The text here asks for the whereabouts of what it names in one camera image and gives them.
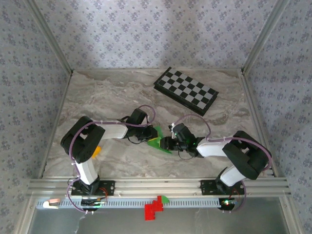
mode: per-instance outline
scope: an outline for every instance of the marble table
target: marble table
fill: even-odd
[[[164,69],[98,70],[74,72],[71,78],[58,126],[50,149],[44,177],[75,176],[68,155],[60,140],[83,115],[93,120],[117,119],[148,104],[156,110],[154,125],[160,125],[169,136],[168,125],[191,110],[153,89],[154,81]],[[216,70],[180,70],[190,77],[219,91],[219,95],[204,118],[212,129],[212,138],[227,137],[244,130],[255,137],[250,111],[238,75]],[[149,116],[149,109],[144,109]],[[206,125],[197,118],[183,121],[197,136],[207,134]],[[224,157],[211,156],[181,160],[177,152],[167,154],[146,143],[134,145],[127,139],[107,139],[99,144],[102,151],[94,159],[101,177],[204,177],[217,176],[231,162]]]

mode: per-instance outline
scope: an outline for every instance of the red lego brick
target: red lego brick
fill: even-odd
[[[145,204],[144,212],[145,212],[145,221],[155,220],[155,211],[152,204]]]
[[[161,201],[161,196],[157,196],[157,201],[158,201],[159,203],[162,203],[162,201]]]
[[[163,204],[158,201],[153,201],[153,209],[154,211],[164,211]]]

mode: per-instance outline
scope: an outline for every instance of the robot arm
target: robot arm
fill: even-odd
[[[230,168],[224,169],[216,179],[220,189],[225,190],[237,182],[248,178],[257,179],[268,164],[265,152],[253,144],[240,140],[226,140],[222,142],[209,142],[204,137],[195,137],[183,124],[174,128],[169,126],[173,136],[161,139],[160,146],[166,150],[185,150],[192,157],[225,156],[233,163]],[[259,144],[244,131],[236,132],[233,137],[243,138]]]
[[[133,111],[131,116],[124,117],[123,120],[126,119],[125,122],[127,124],[141,125],[145,118],[147,118],[147,114],[137,108]],[[75,134],[90,122],[93,121],[87,116],[81,117],[63,137],[60,144],[64,148],[66,154],[69,154],[70,144]],[[154,129],[152,125],[146,127],[131,127],[122,124],[103,124],[102,126],[92,124],[82,130],[73,144],[72,156],[75,160],[77,171],[80,174],[79,182],[84,192],[92,195],[98,189],[99,176],[94,169],[92,155],[101,139],[123,139],[133,136],[137,137],[141,142],[158,137],[157,130]]]

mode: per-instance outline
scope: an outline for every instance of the patterned wallpaper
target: patterned wallpaper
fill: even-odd
[[[241,67],[275,0],[36,0],[73,69]]]
[[[312,2],[291,0],[248,75],[306,233],[312,233],[311,45]]]
[[[0,1],[0,233],[11,234],[67,80],[20,0]]]

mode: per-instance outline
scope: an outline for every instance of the folding chess board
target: folding chess board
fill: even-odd
[[[169,67],[154,83],[164,95],[204,116],[219,92]]]

